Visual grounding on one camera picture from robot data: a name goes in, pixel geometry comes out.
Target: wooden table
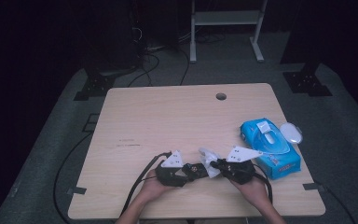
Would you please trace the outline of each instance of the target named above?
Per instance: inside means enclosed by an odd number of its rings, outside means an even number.
[[[227,99],[217,99],[218,93]],[[131,186],[154,156],[179,149],[184,163],[197,163],[199,148],[205,147],[225,158],[233,146],[246,147],[240,138],[242,123],[259,118],[277,126],[286,122],[269,84],[110,90],[77,183],[87,191],[74,194],[69,217],[118,218]],[[313,183],[304,160],[301,169],[271,181],[274,205],[283,216],[322,215],[319,192],[303,188]],[[221,176],[187,183],[150,203],[141,214],[141,218],[257,216],[257,210]]]

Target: white lid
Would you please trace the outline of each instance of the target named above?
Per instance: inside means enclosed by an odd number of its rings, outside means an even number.
[[[299,144],[302,141],[302,134],[299,129],[292,123],[284,123],[281,128],[284,138],[293,144]]]

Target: gray carpet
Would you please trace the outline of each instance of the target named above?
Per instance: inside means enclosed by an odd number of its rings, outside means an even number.
[[[339,76],[321,64],[317,77],[333,96],[309,97],[292,93],[282,72],[298,71],[303,64],[279,64],[288,38],[287,33],[262,34],[259,45],[266,59],[257,63],[249,44],[250,35],[227,35],[211,45],[197,45],[198,61],[191,64],[183,85],[267,82],[275,91],[286,119],[300,127],[304,141],[299,145],[312,177],[328,187],[353,215],[358,223],[358,105],[345,90]],[[181,46],[187,55],[189,46]],[[181,51],[166,49],[153,53],[159,58],[156,69],[132,83],[141,86],[177,86],[185,73],[187,62]],[[144,67],[150,69],[157,60],[145,56]],[[119,77],[114,87],[127,87],[143,73]],[[76,186],[85,159],[92,130],[98,116],[84,131],[90,114],[99,113],[103,97],[74,101],[87,75],[84,70],[74,74],[24,163],[12,191],[0,209],[0,223],[64,223],[53,201],[56,174],[67,158],[57,179],[57,205],[70,223],[112,223],[109,220],[70,220],[66,212],[71,202],[68,189]],[[78,147],[76,144],[85,138]],[[321,192],[326,212],[320,217],[286,217],[288,223],[351,223],[333,194]],[[259,217],[249,223],[264,223]]]

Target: white tag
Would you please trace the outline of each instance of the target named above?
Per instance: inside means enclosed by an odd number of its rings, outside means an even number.
[[[161,164],[161,167],[176,167],[182,168],[183,161],[179,150],[173,152],[173,154]]]
[[[261,133],[267,133],[271,131],[271,127],[266,121],[262,121],[256,124]]]
[[[246,147],[234,147],[227,156],[227,161],[242,162],[262,156],[263,152]]]

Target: black stand leg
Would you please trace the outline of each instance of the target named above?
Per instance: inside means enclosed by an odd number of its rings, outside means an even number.
[[[307,62],[300,72],[284,72],[284,78],[293,93],[307,93],[309,96],[331,96],[331,92],[315,76],[319,62]]]

